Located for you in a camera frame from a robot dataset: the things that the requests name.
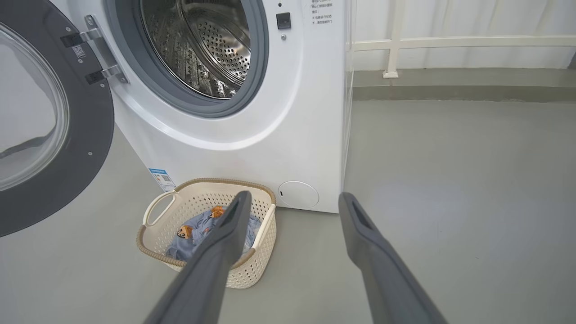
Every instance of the washing machine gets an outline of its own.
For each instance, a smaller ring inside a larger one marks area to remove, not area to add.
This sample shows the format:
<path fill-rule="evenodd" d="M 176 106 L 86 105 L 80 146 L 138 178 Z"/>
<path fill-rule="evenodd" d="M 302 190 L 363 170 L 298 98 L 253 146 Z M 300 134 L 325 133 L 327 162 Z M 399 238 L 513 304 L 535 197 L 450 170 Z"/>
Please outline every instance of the washing machine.
<path fill-rule="evenodd" d="M 337 212 L 354 1 L 0 3 L 0 235 L 74 199 L 115 123 L 165 191 L 231 178 Z"/>

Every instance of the floor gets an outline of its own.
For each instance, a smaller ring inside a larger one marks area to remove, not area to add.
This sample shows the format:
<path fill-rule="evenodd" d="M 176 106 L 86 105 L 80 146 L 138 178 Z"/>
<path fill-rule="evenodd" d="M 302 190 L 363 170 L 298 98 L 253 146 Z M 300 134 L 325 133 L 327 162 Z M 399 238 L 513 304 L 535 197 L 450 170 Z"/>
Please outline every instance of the floor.
<path fill-rule="evenodd" d="M 449 322 L 576 322 L 576 105 L 358 101 L 348 156 L 345 190 Z M 0 322 L 141 323 L 176 275 L 135 246 L 161 192 L 116 130 L 80 196 L 0 238 Z M 219 322 L 371 323 L 338 216 L 276 219 L 264 276 L 226 290 Z"/>

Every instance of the washing machine door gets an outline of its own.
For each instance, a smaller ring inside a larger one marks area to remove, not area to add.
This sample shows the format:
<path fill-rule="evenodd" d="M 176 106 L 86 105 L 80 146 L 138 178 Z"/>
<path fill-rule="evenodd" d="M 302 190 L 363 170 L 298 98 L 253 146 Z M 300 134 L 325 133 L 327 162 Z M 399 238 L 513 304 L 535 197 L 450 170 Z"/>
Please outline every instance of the washing machine door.
<path fill-rule="evenodd" d="M 66 206 L 110 149 L 108 82 L 78 40 L 50 1 L 0 0 L 0 236 Z"/>

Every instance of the door hinge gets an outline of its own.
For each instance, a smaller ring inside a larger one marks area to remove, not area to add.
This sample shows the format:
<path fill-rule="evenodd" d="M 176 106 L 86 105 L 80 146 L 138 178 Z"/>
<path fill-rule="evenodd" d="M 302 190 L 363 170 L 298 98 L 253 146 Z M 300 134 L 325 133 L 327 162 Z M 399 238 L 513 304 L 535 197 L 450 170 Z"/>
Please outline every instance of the door hinge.
<path fill-rule="evenodd" d="M 93 41 L 94 45 L 100 52 L 102 59 L 105 61 L 101 62 L 105 63 L 102 65 L 103 66 L 106 65 L 108 66 L 108 68 L 88 74 L 86 76 L 86 80 L 88 81 L 88 83 L 93 84 L 105 78 L 109 79 L 111 77 L 116 77 L 118 81 L 120 81 L 121 83 L 125 84 L 130 83 L 128 81 L 128 78 L 124 75 L 124 71 L 122 71 L 122 68 L 118 65 L 118 61 L 116 60 L 116 57 L 110 50 L 110 47 L 108 46 L 108 43 L 106 42 L 104 35 L 100 31 L 95 16 L 89 14 L 84 17 L 84 21 L 86 22 L 86 26 L 88 27 L 87 32 L 80 32 L 66 35 L 61 37 L 60 39 L 62 40 L 62 43 L 66 47 L 75 47 L 82 43 Z"/>

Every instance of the basket rim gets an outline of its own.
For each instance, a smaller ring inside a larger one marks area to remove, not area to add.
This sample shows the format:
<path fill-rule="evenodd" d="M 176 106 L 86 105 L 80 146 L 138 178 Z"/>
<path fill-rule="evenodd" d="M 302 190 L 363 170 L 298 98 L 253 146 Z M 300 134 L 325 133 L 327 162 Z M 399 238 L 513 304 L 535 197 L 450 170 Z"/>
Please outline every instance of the basket rim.
<path fill-rule="evenodd" d="M 186 188 L 188 186 L 190 186 L 191 184 L 196 184 L 196 183 L 223 183 L 223 184 L 236 184 L 239 186 L 245 186 L 245 187 L 252 187 L 252 188 L 256 188 L 256 189 L 260 189 L 262 191 L 265 191 L 271 198 L 272 200 L 272 204 L 276 205 L 276 196 L 274 195 L 274 192 L 272 190 L 270 190 L 270 188 L 263 186 L 262 184 L 258 184 L 258 183 L 254 183 L 254 182 L 246 182 L 246 181 L 241 181 L 241 180 L 233 180 L 233 179 L 220 179 L 220 178 L 197 178 L 197 179 L 193 179 L 190 181 L 186 181 L 183 184 L 177 186 L 174 191 L 175 192 L 180 192 L 180 190 L 182 190 L 183 188 Z M 176 260 L 170 257 L 167 257 L 166 255 L 162 255 L 160 253 L 156 253 L 152 250 L 150 250 L 149 248 L 144 246 L 144 232 L 146 231 L 146 226 L 144 225 L 140 225 L 140 228 L 138 229 L 138 234 L 136 236 L 136 246 L 138 246 L 138 249 L 140 251 L 142 251 L 144 254 L 162 261 L 164 263 L 168 263 L 171 265 L 175 265 L 175 266 L 181 266 L 181 267 L 185 267 L 186 266 L 186 261 L 181 261 L 181 260 Z M 234 265 L 232 265 L 232 267 L 230 268 L 235 269 L 240 267 L 241 265 L 243 265 L 244 263 L 246 263 L 246 261 L 250 260 L 250 258 L 255 254 L 256 250 L 254 248 L 250 248 L 250 250 L 248 251 L 248 253 L 246 253 L 243 257 L 241 257 L 238 261 L 236 261 L 236 263 L 234 263 Z"/>

